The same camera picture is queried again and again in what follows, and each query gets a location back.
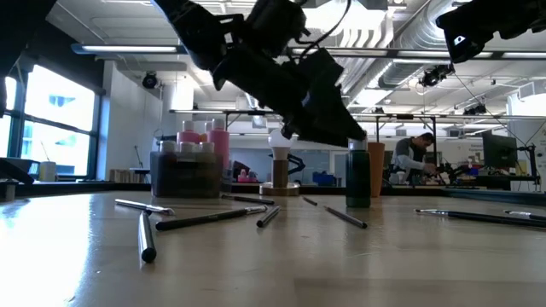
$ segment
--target desk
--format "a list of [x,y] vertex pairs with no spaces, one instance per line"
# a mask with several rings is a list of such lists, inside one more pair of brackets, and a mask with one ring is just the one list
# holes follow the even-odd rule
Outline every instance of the desk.
[[[1,306],[544,306],[546,232],[420,216],[415,208],[501,214],[514,205],[438,197],[383,197],[353,215],[359,229],[300,198],[259,215],[156,234],[142,264],[137,217],[107,192],[0,206]],[[310,196],[345,210],[342,196]],[[248,206],[162,200],[179,217]],[[518,210],[542,213],[517,206]],[[153,215],[153,222],[160,217]]]

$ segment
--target man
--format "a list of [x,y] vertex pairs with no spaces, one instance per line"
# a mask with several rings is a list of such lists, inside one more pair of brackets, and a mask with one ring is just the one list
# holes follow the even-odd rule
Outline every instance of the man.
[[410,173],[415,175],[425,171],[428,174],[436,172],[436,165],[425,163],[427,147],[435,142],[432,133],[425,133],[418,137],[405,138],[396,144],[396,149],[392,154],[391,164],[394,165],[394,172],[405,171],[403,182],[408,179]]

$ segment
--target pink bottle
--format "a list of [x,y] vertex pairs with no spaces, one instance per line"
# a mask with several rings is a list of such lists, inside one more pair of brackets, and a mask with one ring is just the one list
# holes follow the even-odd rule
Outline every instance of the pink bottle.
[[242,169],[241,174],[239,174],[239,178],[237,178],[238,182],[246,182],[247,181],[247,170]]
[[200,135],[200,139],[202,142],[208,142],[208,131],[212,130],[212,122],[206,122],[205,123],[205,133]]
[[182,132],[177,133],[177,143],[180,142],[194,142],[199,144],[199,133],[194,131],[194,122],[191,120],[184,120],[182,122]]
[[207,132],[208,141],[214,143],[214,153],[221,154],[224,169],[229,167],[229,133],[225,130],[223,119],[212,120],[212,130]]

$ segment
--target box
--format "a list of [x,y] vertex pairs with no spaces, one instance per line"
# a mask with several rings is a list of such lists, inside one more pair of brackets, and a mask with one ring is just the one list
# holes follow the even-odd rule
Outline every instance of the box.
[[220,194],[222,156],[214,153],[150,154],[155,197],[216,198]]

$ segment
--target green glass bottle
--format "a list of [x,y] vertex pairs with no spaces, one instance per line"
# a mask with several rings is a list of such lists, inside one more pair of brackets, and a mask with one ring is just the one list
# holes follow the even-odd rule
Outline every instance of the green glass bottle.
[[367,141],[349,140],[346,155],[346,205],[369,208],[371,205],[371,178]]

